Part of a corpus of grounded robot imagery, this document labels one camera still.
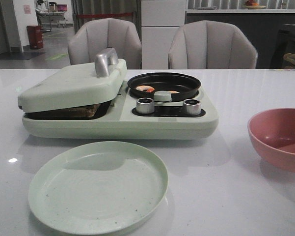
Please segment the pink bowl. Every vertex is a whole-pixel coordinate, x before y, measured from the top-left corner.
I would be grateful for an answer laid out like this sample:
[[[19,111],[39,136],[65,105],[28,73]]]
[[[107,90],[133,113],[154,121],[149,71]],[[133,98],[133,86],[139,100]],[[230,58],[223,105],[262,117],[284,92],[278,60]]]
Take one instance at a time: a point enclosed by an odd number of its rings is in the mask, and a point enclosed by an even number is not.
[[[265,161],[295,173],[295,108],[259,112],[247,128],[254,149]]]

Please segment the orange white shrimp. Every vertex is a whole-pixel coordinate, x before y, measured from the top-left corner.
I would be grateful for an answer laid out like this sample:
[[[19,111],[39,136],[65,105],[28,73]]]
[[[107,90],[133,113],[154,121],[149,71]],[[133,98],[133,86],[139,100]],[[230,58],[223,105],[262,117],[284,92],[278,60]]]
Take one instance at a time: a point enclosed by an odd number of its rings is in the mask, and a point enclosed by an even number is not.
[[[147,93],[151,93],[155,90],[154,87],[148,86],[148,85],[140,85],[140,86],[137,86],[135,89],[138,91],[147,92]]]

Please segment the mint green sandwich maker lid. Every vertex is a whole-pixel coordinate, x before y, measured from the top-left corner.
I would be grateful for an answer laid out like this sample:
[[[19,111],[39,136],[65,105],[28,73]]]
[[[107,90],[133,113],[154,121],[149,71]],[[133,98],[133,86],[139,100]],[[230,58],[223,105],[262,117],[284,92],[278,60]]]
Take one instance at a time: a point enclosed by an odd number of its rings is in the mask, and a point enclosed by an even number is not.
[[[62,68],[55,74],[18,96],[18,106],[25,113],[44,112],[113,100],[125,79],[124,59],[105,64],[109,75],[98,76],[95,63],[76,64]]]

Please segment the slice of bread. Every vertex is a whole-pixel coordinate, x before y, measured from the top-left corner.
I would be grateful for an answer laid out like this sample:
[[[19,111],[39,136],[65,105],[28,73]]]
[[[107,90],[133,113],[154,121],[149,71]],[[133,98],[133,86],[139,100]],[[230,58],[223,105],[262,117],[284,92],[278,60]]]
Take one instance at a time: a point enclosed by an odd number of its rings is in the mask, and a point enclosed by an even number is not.
[[[65,109],[54,110],[54,117],[69,117],[69,118],[90,118],[95,115],[101,104],[93,104],[80,107],[72,107]]]

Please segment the grey counter with white top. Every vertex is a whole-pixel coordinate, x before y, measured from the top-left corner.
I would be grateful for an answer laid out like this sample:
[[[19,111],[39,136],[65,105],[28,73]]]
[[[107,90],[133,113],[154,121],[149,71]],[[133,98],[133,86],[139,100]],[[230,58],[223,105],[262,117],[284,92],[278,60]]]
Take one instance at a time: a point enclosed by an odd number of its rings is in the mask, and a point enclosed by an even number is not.
[[[210,20],[236,25],[258,52],[258,69],[283,68],[295,53],[295,10],[188,10],[186,23]]]

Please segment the fruit plate on counter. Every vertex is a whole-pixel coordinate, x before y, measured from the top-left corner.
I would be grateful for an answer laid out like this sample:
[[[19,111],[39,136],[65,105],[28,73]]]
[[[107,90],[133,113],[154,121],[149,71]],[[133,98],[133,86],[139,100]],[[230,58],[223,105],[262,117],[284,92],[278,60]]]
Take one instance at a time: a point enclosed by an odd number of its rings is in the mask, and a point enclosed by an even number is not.
[[[265,5],[260,5],[259,3],[257,3],[255,0],[246,0],[244,3],[243,3],[243,8],[245,9],[251,9],[251,10],[254,10],[254,9],[265,9],[266,6]]]

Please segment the right beige upholstered chair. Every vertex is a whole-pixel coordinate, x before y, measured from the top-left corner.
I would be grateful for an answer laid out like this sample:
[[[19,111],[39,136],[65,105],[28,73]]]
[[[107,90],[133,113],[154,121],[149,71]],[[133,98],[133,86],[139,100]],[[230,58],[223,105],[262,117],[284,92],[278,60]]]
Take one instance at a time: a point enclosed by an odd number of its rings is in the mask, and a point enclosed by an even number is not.
[[[168,68],[254,69],[257,58],[257,50],[237,26],[204,20],[177,29]]]

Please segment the beige upholstered chair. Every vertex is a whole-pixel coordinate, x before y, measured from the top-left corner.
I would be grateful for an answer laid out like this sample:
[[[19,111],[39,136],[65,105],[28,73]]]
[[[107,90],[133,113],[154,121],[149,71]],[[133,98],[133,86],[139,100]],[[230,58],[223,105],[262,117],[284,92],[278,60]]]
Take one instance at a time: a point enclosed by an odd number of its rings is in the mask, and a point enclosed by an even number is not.
[[[113,47],[128,69],[141,68],[142,46],[134,23],[114,19],[99,19],[85,23],[68,44],[71,65],[94,62],[95,55]]]
[[[254,69],[257,58],[257,50],[237,26],[204,20],[177,29],[168,68]]]

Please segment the right silver control knob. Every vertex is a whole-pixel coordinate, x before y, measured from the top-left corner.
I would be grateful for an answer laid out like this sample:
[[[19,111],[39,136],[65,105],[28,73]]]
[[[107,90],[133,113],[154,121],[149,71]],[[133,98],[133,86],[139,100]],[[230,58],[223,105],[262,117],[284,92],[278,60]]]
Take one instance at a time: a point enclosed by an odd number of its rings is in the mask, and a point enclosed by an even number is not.
[[[186,99],[183,101],[183,113],[185,115],[196,116],[201,113],[201,102],[196,99]]]

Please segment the silver control knob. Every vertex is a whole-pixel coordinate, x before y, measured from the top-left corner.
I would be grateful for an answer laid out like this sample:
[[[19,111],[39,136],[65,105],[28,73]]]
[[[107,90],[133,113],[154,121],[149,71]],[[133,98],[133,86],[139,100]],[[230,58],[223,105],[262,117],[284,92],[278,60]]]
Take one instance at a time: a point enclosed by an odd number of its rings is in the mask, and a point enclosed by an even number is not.
[[[183,101],[183,113],[185,115],[196,116],[201,113],[201,102],[196,99],[186,99]]]
[[[135,109],[139,114],[151,114],[155,111],[154,100],[147,97],[139,98]]]

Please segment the round black frying pan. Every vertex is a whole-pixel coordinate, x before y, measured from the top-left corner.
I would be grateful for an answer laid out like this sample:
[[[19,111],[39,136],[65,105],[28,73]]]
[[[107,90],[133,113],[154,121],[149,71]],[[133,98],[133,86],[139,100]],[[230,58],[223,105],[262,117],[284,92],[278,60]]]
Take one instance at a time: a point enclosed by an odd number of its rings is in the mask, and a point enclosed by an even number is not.
[[[201,82],[190,75],[172,72],[145,73],[132,77],[127,82],[130,94],[136,98],[153,98],[157,91],[177,91],[171,95],[172,102],[194,98],[198,94]],[[151,86],[153,92],[139,91],[138,86]]]

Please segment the left silver control knob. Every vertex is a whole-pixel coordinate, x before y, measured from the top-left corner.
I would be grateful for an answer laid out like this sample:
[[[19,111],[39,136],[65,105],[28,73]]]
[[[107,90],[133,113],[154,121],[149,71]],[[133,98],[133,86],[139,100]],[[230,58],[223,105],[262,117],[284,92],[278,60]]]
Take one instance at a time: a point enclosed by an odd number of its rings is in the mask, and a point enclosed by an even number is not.
[[[135,109],[139,114],[151,114],[155,111],[154,100],[147,97],[139,98]]]

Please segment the white cabinet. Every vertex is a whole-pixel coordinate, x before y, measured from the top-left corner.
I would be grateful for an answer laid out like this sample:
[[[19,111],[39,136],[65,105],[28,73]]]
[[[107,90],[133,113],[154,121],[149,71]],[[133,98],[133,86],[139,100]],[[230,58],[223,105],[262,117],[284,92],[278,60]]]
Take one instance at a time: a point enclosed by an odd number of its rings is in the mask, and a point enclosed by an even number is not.
[[[184,0],[141,2],[142,69],[167,69],[177,29],[185,23]]]

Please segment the mint green round plate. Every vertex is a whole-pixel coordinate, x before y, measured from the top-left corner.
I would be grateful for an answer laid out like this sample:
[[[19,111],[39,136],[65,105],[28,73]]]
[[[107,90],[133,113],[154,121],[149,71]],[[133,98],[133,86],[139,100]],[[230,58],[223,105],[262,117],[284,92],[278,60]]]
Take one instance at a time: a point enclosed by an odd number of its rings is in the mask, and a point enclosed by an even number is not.
[[[166,195],[168,172],[149,149],[105,141],[70,149],[34,176],[28,202],[34,216],[74,235],[120,235],[141,226]]]

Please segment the red trash bin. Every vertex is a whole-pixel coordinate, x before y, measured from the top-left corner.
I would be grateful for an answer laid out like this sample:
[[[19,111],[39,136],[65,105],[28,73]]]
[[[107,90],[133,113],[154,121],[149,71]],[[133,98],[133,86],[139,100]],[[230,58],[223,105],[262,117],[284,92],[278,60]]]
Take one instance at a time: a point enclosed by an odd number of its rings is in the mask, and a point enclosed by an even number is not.
[[[41,26],[29,25],[27,26],[27,35],[29,46],[31,49],[41,49],[44,46]]]

